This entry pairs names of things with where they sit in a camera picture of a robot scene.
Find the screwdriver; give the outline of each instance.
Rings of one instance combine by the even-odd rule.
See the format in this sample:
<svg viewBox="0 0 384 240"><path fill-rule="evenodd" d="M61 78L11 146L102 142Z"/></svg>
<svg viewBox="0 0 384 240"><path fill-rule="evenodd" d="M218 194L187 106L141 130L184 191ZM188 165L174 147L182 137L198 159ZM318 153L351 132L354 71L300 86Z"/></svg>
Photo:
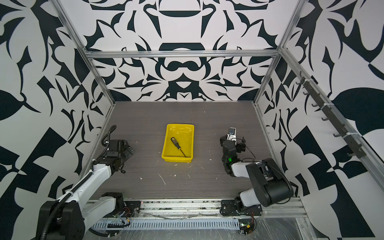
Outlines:
<svg viewBox="0 0 384 240"><path fill-rule="evenodd" d="M176 141L176 138L172 137L170 140L171 140L171 141L173 142L173 144L177 147L177 149L179 149L179 150L181 151L181 153L184 155L184 157L187 157L187 156L183 153L183 151L181 150L181 147L180 147L179 143Z"/></svg>

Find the black and white patterned wall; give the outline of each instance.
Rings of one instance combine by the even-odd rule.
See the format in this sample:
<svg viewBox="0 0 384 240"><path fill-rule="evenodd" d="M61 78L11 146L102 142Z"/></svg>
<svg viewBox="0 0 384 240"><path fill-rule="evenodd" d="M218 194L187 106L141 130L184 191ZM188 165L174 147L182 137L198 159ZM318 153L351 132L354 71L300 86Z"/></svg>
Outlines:
<svg viewBox="0 0 384 240"><path fill-rule="evenodd" d="M65 0L88 50L277 48L298 0Z"/></svg>
<svg viewBox="0 0 384 240"><path fill-rule="evenodd" d="M383 158L382 1L310 0L288 50ZM278 162L320 239L382 239L384 192L284 60L259 102Z"/></svg>
<svg viewBox="0 0 384 240"><path fill-rule="evenodd" d="M77 182L110 103L47 0L0 3L1 239Z"/></svg>
<svg viewBox="0 0 384 240"><path fill-rule="evenodd" d="M103 58L116 101L253 100L272 57Z"/></svg>

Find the clear plastic sheet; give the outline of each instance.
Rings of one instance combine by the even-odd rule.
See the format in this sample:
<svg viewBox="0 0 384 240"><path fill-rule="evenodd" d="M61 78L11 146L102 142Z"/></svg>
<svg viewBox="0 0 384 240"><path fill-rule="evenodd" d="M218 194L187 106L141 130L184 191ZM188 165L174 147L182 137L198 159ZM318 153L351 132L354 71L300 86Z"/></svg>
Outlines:
<svg viewBox="0 0 384 240"><path fill-rule="evenodd" d="M135 218L152 218L150 214L137 214ZM190 219L196 216L187 216L180 219ZM116 236L99 237L87 231L84 240L150 240L150 239L167 239L167 240L241 240L241 239L257 239L257 240L300 240L303 239L300 226L296 218L286 217L269 217L268 212L256 218L257 226L251 234L241 234L239 230L233 229L189 229L189 230L122 230Z"/></svg>

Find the yellow tray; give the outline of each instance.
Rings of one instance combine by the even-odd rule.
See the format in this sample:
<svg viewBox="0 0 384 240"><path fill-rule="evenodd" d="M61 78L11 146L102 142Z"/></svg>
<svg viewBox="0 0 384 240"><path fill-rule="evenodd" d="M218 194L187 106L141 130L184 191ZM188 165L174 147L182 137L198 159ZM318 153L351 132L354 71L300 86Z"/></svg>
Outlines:
<svg viewBox="0 0 384 240"><path fill-rule="evenodd" d="M194 132L195 126L191 124L168 124L161 158L166 162L191 162ZM172 143L172 137L176 138L187 157Z"/></svg>

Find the white scrap on table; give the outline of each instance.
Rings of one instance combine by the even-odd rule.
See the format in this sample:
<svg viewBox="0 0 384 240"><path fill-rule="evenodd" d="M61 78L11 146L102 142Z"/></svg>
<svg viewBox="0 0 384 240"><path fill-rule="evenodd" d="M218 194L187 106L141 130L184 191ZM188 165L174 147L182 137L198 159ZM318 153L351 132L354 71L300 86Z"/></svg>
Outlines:
<svg viewBox="0 0 384 240"><path fill-rule="evenodd" d="M161 177L161 175L158 173L158 175ZM164 186L166 185L164 179L161 177L161 180L163 180Z"/></svg>

